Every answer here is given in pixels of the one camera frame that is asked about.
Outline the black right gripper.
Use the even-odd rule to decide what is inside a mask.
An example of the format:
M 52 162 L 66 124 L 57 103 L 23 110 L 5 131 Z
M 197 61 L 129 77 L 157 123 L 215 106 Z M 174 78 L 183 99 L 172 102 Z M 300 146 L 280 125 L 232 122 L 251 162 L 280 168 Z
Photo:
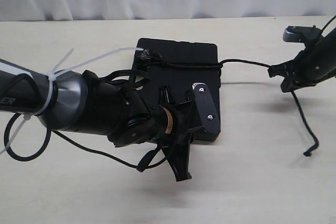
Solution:
M 299 88 L 313 87 L 319 82 L 319 53 L 302 50 L 289 62 L 271 65 L 270 78 L 284 77 L 280 88 L 282 93 L 291 93 Z

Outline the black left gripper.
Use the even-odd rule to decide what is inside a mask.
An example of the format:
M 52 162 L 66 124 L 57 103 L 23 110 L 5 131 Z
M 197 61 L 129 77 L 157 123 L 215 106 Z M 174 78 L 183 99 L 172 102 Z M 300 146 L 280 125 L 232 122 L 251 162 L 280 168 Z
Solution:
M 158 104 L 164 121 L 162 151 L 177 182 L 192 179 L 188 171 L 191 137 L 202 129 L 195 101 L 175 104 L 170 87 L 164 85 L 159 88 Z

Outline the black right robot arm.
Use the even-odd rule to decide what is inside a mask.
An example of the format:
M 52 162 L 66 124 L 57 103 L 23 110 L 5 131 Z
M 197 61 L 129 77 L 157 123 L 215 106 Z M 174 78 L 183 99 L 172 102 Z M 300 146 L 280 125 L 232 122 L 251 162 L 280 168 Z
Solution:
M 284 78 L 280 85 L 283 93 L 335 77 L 335 29 L 326 36 L 321 32 L 316 26 L 288 26 L 283 32 L 283 41 L 305 45 L 292 60 L 268 68 L 269 77 Z

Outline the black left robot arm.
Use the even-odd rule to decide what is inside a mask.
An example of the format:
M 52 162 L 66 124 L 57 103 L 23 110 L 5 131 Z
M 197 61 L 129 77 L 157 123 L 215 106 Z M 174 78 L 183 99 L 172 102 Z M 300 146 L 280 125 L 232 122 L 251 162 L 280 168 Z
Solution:
M 91 71 L 52 70 L 38 73 L 6 60 L 1 61 L 1 110 L 13 116 L 4 132 L 4 151 L 13 159 L 28 162 L 39 157 L 52 134 L 64 137 L 65 132 L 104 135 L 115 147 L 153 143 L 133 168 L 139 172 L 155 168 L 153 159 L 164 153 L 175 179 L 191 179 L 188 170 L 193 129 L 189 127 L 196 110 L 195 95 L 175 103 L 168 87 L 159 89 L 159 100 L 149 102 L 140 95 L 140 87 L 150 78 L 144 71 L 118 70 L 105 77 Z M 12 149 L 15 121 L 32 116 L 46 128 L 41 148 L 29 156 L 20 156 Z

